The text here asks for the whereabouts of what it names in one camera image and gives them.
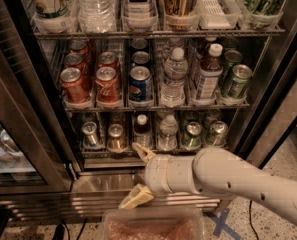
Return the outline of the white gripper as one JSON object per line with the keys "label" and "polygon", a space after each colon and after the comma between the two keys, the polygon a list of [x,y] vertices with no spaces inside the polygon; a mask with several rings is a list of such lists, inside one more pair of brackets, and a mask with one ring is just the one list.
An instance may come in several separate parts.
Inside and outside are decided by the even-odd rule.
{"label": "white gripper", "polygon": [[154,198],[154,193],[196,193],[193,156],[156,155],[137,142],[132,143],[132,148],[147,163],[144,173],[147,186],[137,184],[121,201],[119,209],[130,210],[147,203]]}

